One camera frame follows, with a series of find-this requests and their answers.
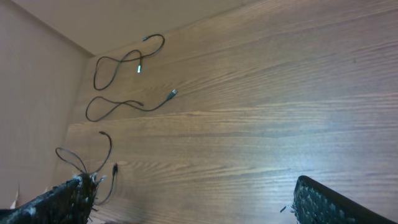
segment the black fuzzy object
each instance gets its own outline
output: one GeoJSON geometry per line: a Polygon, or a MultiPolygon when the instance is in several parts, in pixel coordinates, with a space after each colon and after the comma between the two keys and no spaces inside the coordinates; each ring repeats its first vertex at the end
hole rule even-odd
{"type": "Polygon", "coordinates": [[[0,224],[86,224],[97,192],[96,174],[80,174],[25,205],[0,213],[0,224]]]}

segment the beige wall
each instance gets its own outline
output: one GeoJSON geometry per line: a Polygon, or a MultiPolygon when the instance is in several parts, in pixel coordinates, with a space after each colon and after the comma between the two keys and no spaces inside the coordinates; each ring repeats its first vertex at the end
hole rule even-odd
{"type": "Polygon", "coordinates": [[[87,55],[0,1],[0,208],[42,194],[53,175],[87,55]]]}
{"type": "Polygon", "coordinates": [[[255,0],[13,0],[94,55],[255,0]]]}

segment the wooden desk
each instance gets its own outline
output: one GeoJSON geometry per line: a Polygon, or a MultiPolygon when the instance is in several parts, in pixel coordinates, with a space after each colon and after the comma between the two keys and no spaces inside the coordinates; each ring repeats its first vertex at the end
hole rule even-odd
{"type": "MultiPolygon", "coordinates": [[[[98,131],[106,131],[114,151],[102,173],[110,176],[114,162],[120,170],[115,194],[93,217],[286,223],[279,210],[305,174],[398,222],[398,1],[259,1],[165,37],[142,73],[138,62],[124,63],[104,91],[93,89],[98,58],[87,65],[65,146],[94,169],[108,148],[98,131]],[[121,106],[99,123],[85,119],[94,96],[151,108],[173,89],[157,111],[121,106]]],[[[115,66],[101,63],[99,86],[115,66]]],[[[93,104],[90,116],[111,106],[93,104]]]]}

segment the black cable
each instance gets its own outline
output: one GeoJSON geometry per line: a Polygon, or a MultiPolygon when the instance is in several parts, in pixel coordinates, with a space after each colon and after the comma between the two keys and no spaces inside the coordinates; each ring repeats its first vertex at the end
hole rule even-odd
{"type": "Polygon", "coordinates": [[[102,97],[102,96],[96,96],[96,97],[94,97],[94,98],[88,103],[88,105],[87,105],[87,108],[86,108],[86,118],[87,118],[87,120],[89,120],[89,121],[91,121],[91,122],[98,122],[98,121],[101,121],[102,119],[104,119],[105,117],[107,117],[109,114],[111,114],[117,107],[119,107],[119,106],[121,106],[121,105],[127,105],[127,106],[130,106],[130,107],[135,108],[135,109],[137,109],[137,110],[144,111],[144,112],[154,111],[154,110],[160,108],[161,106],[163,106],[163,105],[164,105],[166,102],[168,102],[169,100],[171,100],[177,93],[178,93],[177,90],[173,90],[173,91],[168,95],[168,97],[166,98],[165,101],[161,102],[161,104],[159,104],[159,105],[156,106],[155,108],[152,108],[152,109],[149,109],[149,110],[148,110],[148,109],[139,108],[139,107],[137,107],[137,106],[134,106],[134,105],[129,104],[129,103],[137,103],[137,104],[140,105],[140,106],[144,106],[143,103],[138,102],[138,101],[135,101],[135,100],[126,100],[126,101],[123,101],[123,102],[118,102],[118,101],[112,101],[112,100],[106,99],[106,98],[104,98],[104,97],[102,97]],[[109,102],[109,103],[113,103],[113,104],[115,104],[116,106],[113,107],[112,109],[110,109],[107,113],[105,113],[104,115],[102,115],[100,118],[98,118],[98,119],[91,119],[91,118],[88,117],[88,108],[90,107],[90,105],[92,104],[92,102],[94,102],[94,101],[95,101],[96,99],[98,99],[98,98],[99,98],[99,99],[102,99],[102,100],[105,100],[105,101],[107,101],[107,102],[109,102]]]}
{"type": "MultiPolygon", "coordinates": [[[[104,162],[103,162],[94,172],[92,172],[92,173],[99,172],[99,171],[102,169],[102,167],[105,165],[106,161],[109,159],[109,156],[111,155],[112,146],[113,146],[111,136],[109,136],[108,134],[106,134],[104,131],[100,131],[99,133],[105,135],[106,137],[108,137],[108,139],[109,139],[109,151],[108,151],[108,155],[106,156],[104,162]]],[[[72,151],[70,151],[70,150],[68,150],[68,149],[64,149],[64,148],[62,148],[62,147],[57,147],[57,148],[55,149],[55,153],[57,154],[57,156],[58,156],[62,161],[65,161],[65,162],[71,164],[72,166],[74,166],[74,167],[75,167],[78,171],[80,171],[81,173],[88,174],[84,162],[80,159],[80,157],[79,157],[76,153],[74,153],[74,152],[72,152],[72,151]],[[72,163],[72,162],[70,162],[70,161],[67,161],[67,160],[64,159],[62,156],[60,156],[60,154],[58,153],[58,150],[63,150],[63,151],[65,151],[65,152],[67,152],[67,153],[69,153],[69,154],[75,156],[75,157],[81,162],[81,164],[83,165],[84,171],[83,171],[82,169],[80,169],[78,166],[76,166],[74,163],[72,163]]],[[[112,194],[114,176],[115,176],[117,173],[118,173],[118,164],[115,163],[115,165],[113,165],[113,171],[112,171],[112,185],[111,185],[111,190],[109,191],[109,194],[108,194],[108,196],[105,198],[105,200],[103,200],[102,202],[100,202],[99,204],[96,204],[96,205],[101,205],[102,203],[104,203],[104,202],[109,198],[109,196],[112,194]]]]}
{"type": "Polygon", "coordinates": [[[105,198],[104,200],[102,200],[102,202],[95,203],[95,205],[102,205],[102,204],[104,204],[104,203],[109,199],[109,197],[110,197],[111,194],[112,194],[112,190],[113,190],[114,176],[115,176],[117,173],[118,173],[118,164],[115,163],[115,164],[113,165],[113,169],[112,169],[112,184],[111,184],[111,190],[109,191],[109,194],[106,196],[106,198],[105,198]]]}
{"type": "Polygon", "coordinates": [[[149,35],[149,36],[147,36],[147,37],[142,38],[142,41],[147,41],[147,40],[149,40],[151,37],[155,37],[155,36],[159,36],[159,37],[162,38],[162,44],[160,45],[160,47],[159,47],[157,50],[155,50],[154,52],[152,52],[152,53],[150,53],[150,54],[142,55],[142,54],[141,54],[141,51],[139,51],[139,50],[132,50],[132,51],[128,52],[126,55],[124,55],[123,58],[122,58],[121,60],[118,60],[118,59],[112,58],[112,57],[108,57],[108,56],[100,57],[100,58],[97,60],[97,64],[96,64],[96,66],[95,66],[94,80],[93,80],[94,89],[95,89],[95,90],[98,90],[98,91],[101,91],[101,90],[104,90],[104,89],[106,89],[107,87],[109,87],[109,86],[112,84],[112,82],[113,82],[113,80],[114,80],[116,74],[118,73],[120,64],[122,64],[122,63],[124,63],[124,62],[132,62],[132,61],[135,61],[135,60],[139,60],[139,65],[138,65],[138,71],[137,71],[137,72],[140,73],[140,72],[141,72],[141,69],[142,69],[142,61],[143,61],[143,59],[146,58],[146,57],[151,57],[151,56],[153,56],[154,54],[160,52],[160,50],[162,50],[162,48],[163,48],[163,46],[164,46],[165,38],[164,38],[164,36],[163,36],[162,34],[152,34],[152,35],[149,35]],[[132,53],[134,53],[134,52],[138,52],[138,53],[139,53],[139,57],[138,57],[138,58],[133,58],[133,59],[126,60],[126,58],[127,58],[130,54],[132,54],[132,53]],[[96,86],[96,82],[95,82],[95,81],[96,81],[96,76],[97,76],[97,71],[98,71],[98,64],[100,63],[100,60],[102,60],[102,59],[104,59],[104,58],[107,58],[107,59],[114,60],[114,61],[118,62],[118,65],[116,66],[116,68],[115,68],[115,70],[114,70],[113,77],[112,77],[111,81],[110,81],[107,85],[105,85],[104,87],[98,88],[98,87],[96,86]]]}

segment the tangled cable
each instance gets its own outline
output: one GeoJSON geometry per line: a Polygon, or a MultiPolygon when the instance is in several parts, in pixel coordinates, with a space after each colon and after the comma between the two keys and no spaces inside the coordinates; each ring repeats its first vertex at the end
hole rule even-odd
{"type": "MultiPolygon", "coordinates": [[[[106,156],[104,162],[103,162],[94,172],[91,172],[91,173],[87,172],[87,168],[86,168],[84,162],[80,159],[80,157],[79,157],[76,153],[74,153],[74,152],[72,152],[72,151],[70,151],[70,150],[68,150],[68,149],[64,149],[64,148],[62,148],[62,147],[57,147],[57,148],[55,149],[55,153],[56,153],[56,155],[57,155],[62,161],[66,162],[66,163],[69,163],[70,165],[72,165],[73,167],[75,167],[75,168],[76,168],[78,171],[80,171],[81,173],[84,173],[84,174],[93,174],[93,173],[99,172],[99,171],[102,169],[102,167],[105,165],[106,161],[109,159],[109,156],[111,155],[111,151],[112,151],[112,146],[113,146],[113,145],[112,145],[111,136],[109,136],[108,134],[106,134],[104,131],[100,131],[99,133],[105,135],[106,137],[108,137],[108,139],[109,139],[109,151],[108,151],[108,155],[106,156]],[[70,162],[70,161],[67,161],[67,160],[64,159],[62,156],[60,156],[60,154],[58,153],[58,150],[65,151],[65,152],[71,154],[72,156],[76,157],[76,158],[80,161],[80,163],[82,164],[84,170],[82,170],[81,168],[79,168],[78,166],[76,166],[76,164],[74,164],[74,163],[72,163],[72,162],[70,162]]],[[[118,173],[118,164],[115,163],[115,164],[113,165],[113,170],[112,170],[112,185],[111,185],[111,190],[109,191],[108,196],[107,196],[102,202],[96,203],[95,205],[102,205],[102,204],[105,203],[105,201],[107,201],[107,199],[109,199],[109,196],[112,194],[112,190],[113,190],[114,176],[115,176],[117,173],[118,173]]]]}
{"type": "Polygon", "coordinates": [[[91,122],[98,122],[98,121],[101,121],[102,119],[104,119],[105,117],[107,117],[107,116],[108,116],[109,114],[111,114],[116,108],[118,108],[118,107],[121,106],[121,105],[127,105],[127,106],[130,106],[130,107],[135,108],[135,109],[137,109],[137,110],[144,111],[144,112],[154,111],[154,110],[160,108],[161,106],[163,106],[163,105],[164,105],[166,102],[168,102],[169,100],[171,100],[177,93],[178,93],[177,90],[173,90],[173,91],[168,95],[168,97],[166,98],[166,100],[164,100],[163,102],[161,102],[161,104],[159,104],[158,106],[156,106],[156,107],[154,107],[154,108],[152,108],[152,109],[149,109],[149,110],[148,110],[148,109],[139,108],[139,107],[137,107],[137,106],[134,106],[134,105],[130,104],[130,103],[136,103],[136,104],[138,104],[139,106],[144,106],[143,103],[138,102],[138,101],[135,101],[135,100],[126,100],[126,101],[118,102],[118,101],[112,101],[112,100],[106,99],[106,98],[104,98],[104,97],[102,97],[102,96],[96,96],[96,97],[94,97],[94,98],[88,103],[88,105],[87,105],[87,107],[86,107],[86,118],[87,118],[87,120],[89,120],[89,121],[91,121],[91,122]],[[105,100],[105,101],[107,101],[107,102],[109,102],[109,103],[115,104],[116,106],[114,106],[114,107],[113,107],[112,109],[110,109],[107,113],[105,113],[104,115],[102,115],[100,118],[98,118],[98,119],[91,119],[91,118],[88,117],[88,108],[90,107],[90,105],[92,104],[92,102],[94,102],[96,99],[105,100]]]}
{"type": "Polygon", "coordinates": [[[96,64],[96,66],[95,66],[94,80],[93,80],[94,89],[95,89],[95,90],[98,90],[98,91],[101,91],[101,90],[104,90],[104,89],[106,89],[107,87],[109,87],[110,84],[112,84],[112,82],[113,82],[113,80],[114,80],[116,74],[118,74],[120,65],[121,65],[122,63],[124,63],[124,62],[132,62],[132,61],[135,61],[135,60],[139,60],[139,65],[138,65],[138,70],[137,70],[137,72],[140,73],[140,72],[141,72],[141,69],[142,69],[142,61],[144,60],[144,58],[153,56],[154,54],[158,53],[158,52],[163,48],[163,46],[164,46],[165,38],[164,38],[164,36],[163,36],[162,34],[152,34],[152,35],[149,35],[149,36],[147,36],[147,37],[142,38],[142,41],[147,41],[147,40],[149,40],[150,38],[155,37],[155,36],[159,36],[159,37],[162,38],[162,44],[160,45],[160,47],[159,47],[157,50],[155,50],[154,52],[152,52],[152,53],[150,53],[150,54],[142,55],[140,50],[132,50],[132,51],[128,52],[126,55],[124,55],[123,58],[122,58],[121,60],[118,60],[118,59],[112,58],[112,57],[108,57],[108,56],[100,57],[100,58],[97,60],[97,64],[96,64]],[[134,53],[134,52],[137,52],[137,53],[139,54],[139,57],[138,57],[138,58],[133,58],[133,59],[126,60],[126,58],[127,58],[129,55],[131,55],[132,53],[134,53]],[[98,72],[98,64],[99,64],[100,61],[101,61],[102,59],[104,59],[104,58],[107,58],[107,59],[110,59],[110,60],[114,60],[114,61],[118,62],[118,64],[116,65],[116,68],[114,69],[114,73],[113,73],[113,77],[112,77],[111,81],[110,81],[107,85],[105,85],[104,87],[98,88],[98,87],[96,86],[96,76],[97,76],[97,72],[98,72]]]}

